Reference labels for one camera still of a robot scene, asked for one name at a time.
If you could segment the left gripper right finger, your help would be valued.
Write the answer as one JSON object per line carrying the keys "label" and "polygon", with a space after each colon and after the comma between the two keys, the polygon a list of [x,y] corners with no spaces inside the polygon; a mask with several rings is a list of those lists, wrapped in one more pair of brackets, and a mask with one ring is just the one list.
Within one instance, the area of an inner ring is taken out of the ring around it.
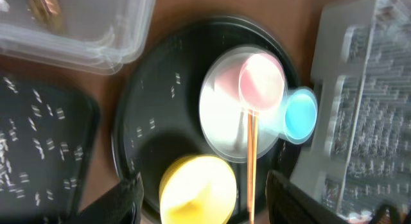
{"label": "left gripper right finger", "polygon": [[267,175],[266,202],[271,224],[347,224],[276,170]]}

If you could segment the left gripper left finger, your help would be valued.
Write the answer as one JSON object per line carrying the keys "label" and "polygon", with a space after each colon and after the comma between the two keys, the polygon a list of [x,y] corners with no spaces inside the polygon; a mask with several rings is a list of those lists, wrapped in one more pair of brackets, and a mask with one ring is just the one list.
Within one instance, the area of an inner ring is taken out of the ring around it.
{"label": "left gripper left finger", "polygon": [[82,212],[69,218],[73,224],[140,224],[144,198],[140,173],[120,181]]}

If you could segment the gold brown snack wrapper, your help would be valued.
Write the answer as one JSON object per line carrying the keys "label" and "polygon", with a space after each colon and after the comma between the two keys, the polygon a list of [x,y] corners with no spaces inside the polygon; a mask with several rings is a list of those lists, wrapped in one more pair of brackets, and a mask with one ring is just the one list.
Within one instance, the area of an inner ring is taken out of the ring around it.
{"label": "gold brown snack wrapper", "polygon": [[28,0],[33,18],[50,32],[63,34],[65,20],[59,0]]}

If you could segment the pink cup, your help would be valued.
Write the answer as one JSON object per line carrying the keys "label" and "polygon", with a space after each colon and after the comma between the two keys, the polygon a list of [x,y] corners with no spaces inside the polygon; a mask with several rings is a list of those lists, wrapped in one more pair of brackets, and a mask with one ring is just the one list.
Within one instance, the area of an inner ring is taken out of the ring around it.
{"label": "pink cup", "polygon": [[278,108],[285,77],[279,60],[268,53],[241,53],[219,65],[214,90],[244,110],[266,112]]}

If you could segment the yellow bowl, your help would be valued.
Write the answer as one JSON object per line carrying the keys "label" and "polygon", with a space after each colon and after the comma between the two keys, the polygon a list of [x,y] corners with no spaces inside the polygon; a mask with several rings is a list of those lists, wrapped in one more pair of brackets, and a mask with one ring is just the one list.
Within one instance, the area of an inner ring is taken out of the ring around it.
{"label": "yellow bowl", "polygon": [[223,224],[237,200],[231,166],[212,155],[188,155],[165,171],[159,186],[159,210],[165,224]]}

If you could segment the blue cup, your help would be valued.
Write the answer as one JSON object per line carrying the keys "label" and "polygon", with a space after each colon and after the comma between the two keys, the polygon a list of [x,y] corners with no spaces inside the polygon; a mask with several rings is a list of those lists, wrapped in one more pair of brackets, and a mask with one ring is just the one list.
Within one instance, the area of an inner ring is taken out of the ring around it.
{"label": "blue cup", "polygon": [[287,90],[279,106],[264,112],[260,122],[269,133],[292,144],[302,144],[312,135],[318,114],[317,99],[307,87]]}

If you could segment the white tissue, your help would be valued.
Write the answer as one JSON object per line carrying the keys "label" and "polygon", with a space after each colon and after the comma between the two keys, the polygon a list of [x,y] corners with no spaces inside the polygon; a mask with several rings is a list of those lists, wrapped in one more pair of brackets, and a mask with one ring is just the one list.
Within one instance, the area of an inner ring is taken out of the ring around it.
{"label": "white tissue", "polygon": [[0,0],[0,11],[1,12],[9,12],[10,5],[6,0]]}

